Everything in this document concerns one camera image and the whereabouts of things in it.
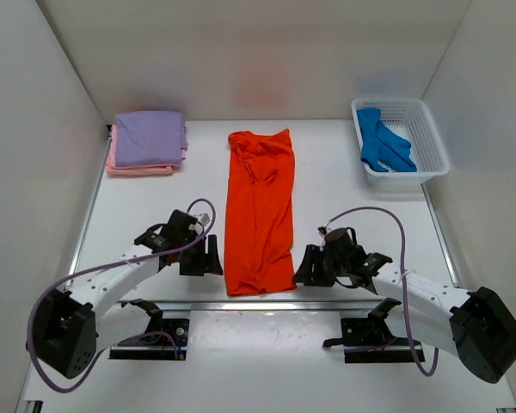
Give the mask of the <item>orange t shirt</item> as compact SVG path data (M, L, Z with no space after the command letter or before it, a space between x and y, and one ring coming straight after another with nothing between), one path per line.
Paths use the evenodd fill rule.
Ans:
M295 155L290 131L232 133L224 220L224 279L230 297L280 293L292 278L292 190Z

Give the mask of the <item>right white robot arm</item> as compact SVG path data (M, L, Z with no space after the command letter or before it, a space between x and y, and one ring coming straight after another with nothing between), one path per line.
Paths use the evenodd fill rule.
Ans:
M320 246L309 244L293 280L307 287L334 287L348 278L348 289L381 297L367 315L345 317L342 336L324 341L342 345L350 362L383 362L384 349L411 333L459 358L477 378L494 384L516 361L516 319L493 290L475 291L402 273L392 259L368 253L352 228L323 230Z

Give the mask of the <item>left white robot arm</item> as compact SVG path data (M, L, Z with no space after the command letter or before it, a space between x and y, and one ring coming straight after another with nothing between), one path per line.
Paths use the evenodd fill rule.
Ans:
M217 238L211 233L215 218L215 212L175 209L167 222L135 237L118 261L69 276L68 289L60 282L49 287L28 320L26 347L36 370L48 365L74 379L95 364L100 352L125 340L171 341L161 327L163 310L127 294L173 263L182 275L221 275Z

